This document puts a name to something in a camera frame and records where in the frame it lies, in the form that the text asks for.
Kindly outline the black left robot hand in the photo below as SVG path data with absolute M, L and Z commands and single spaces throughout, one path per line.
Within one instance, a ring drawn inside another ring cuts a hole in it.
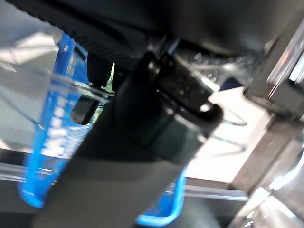
M 233 77 L 282 117 L 304 113 L 290 75 L 303 52 L 301 0 L 13 0 L 88 51 L 100 94 L 106 62 L 118 90 L 57 180 L 35 228 L 130 228 L 223 120 L 209 97 Z

